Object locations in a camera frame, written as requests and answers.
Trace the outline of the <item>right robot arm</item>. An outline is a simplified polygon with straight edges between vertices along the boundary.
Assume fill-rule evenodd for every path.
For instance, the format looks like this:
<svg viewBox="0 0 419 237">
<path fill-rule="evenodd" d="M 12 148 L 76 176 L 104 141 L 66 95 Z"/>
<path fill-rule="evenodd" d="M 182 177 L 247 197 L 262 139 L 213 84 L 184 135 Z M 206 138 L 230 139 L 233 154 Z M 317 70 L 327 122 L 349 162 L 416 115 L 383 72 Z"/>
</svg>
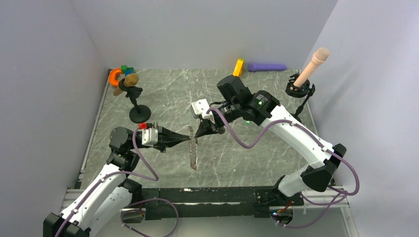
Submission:
<svg viewBox="0 0 419 237">
<path fill-rule="evenodd" d="M 339 157 L 347 151 L 344 145 L 324 141 L 294 118 L 269 92 L 251 93 L 237 76 L 223 78 L 217 88 L 224 98 L 218 108 L 211 107 L 206 99 L 191 104 L 194 118 L 200 120 L 196 138 L 222 134 L 236 119 L 254 122 L 287 142 L 307 162 L 302 169 L 277 181 L 272 197 L 278 205 L 285 205 L 293 195 L 307 189 L 317 192 L 327 189 L 339 167 Z"/>
</svg>

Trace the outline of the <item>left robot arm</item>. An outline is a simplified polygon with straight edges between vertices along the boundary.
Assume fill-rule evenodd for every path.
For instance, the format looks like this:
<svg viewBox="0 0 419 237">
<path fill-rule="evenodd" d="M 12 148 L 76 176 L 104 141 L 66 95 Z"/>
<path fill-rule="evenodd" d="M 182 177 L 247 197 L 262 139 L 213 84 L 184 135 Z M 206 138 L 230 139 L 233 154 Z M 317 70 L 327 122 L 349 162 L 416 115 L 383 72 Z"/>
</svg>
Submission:
<svg viewBox="0 0 419 237">
<path fill-rule="evenodd" d="M 141 123 L 134 131 L 116 127 L 110 133 L 111 153 L 91 184 L 59 214 L 50 213 L 43 221 L 44 237 L 93 237 L 120 209 L 138 206 L 142 186 L 130 179 L 140 177 L 157 182 L 159 177 L 140 153 L 167 148 L 190 140 L 156 123 Z"/>
</svg>

